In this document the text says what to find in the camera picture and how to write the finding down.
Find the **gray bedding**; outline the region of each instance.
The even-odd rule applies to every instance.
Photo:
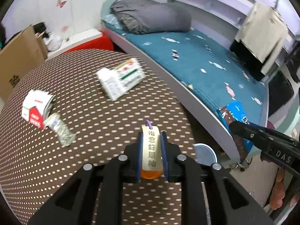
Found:
[[[121,0],[114,3],[111,10],[134,34],[188,32],[191,27],[191,15],[179,4]]]

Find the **light blue pillow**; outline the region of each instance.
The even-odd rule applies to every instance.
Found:
[[[114,14],[105,15],[102,20],[109,23],[110,25],[115,26],[116,29],[124,29],[124,26],[118,21],[117,17]]]

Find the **dotted tablecloth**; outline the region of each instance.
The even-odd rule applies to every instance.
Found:
[[[0,184],[23,224],[84,163],[101,165],[135,143],[141,125],[153,121],[166,130],[182,153],[195,156],[190,124],[170,88],[139,58],[146,78],[112,102],[96,72],[113,68],[130,56],[104,50],[60,55],[21,80],[0,115]],[[21,118],[22,102],[31,89],[55,95],[51,113],[76,133],[62,147],[49,128],[40,130]],[[181,186],[163,177],[123,186],[123,224],[180,224]]]

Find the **bed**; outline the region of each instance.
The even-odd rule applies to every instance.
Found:
[[[115,0],[107,0],[102,16]],[[216,110],[240,101],[249,121],[266,126],[268,88],[255,81],[234,55],[191,28],[187,33],[167,32],[136,35],[103,23],[103,30],[125,52],[144,59],[177,96],[181,104],[203,125],[231,159],[239,161],[236,145]],[[253,147],[250,155],[259,150]]]

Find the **purple loop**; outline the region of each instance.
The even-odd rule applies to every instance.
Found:
[[[152,125],[151,125],[151,123],[150,123],[149,120],[146,120],[146,126],[148,126],[150,129],[153,129],[153,127],[152,127]]]

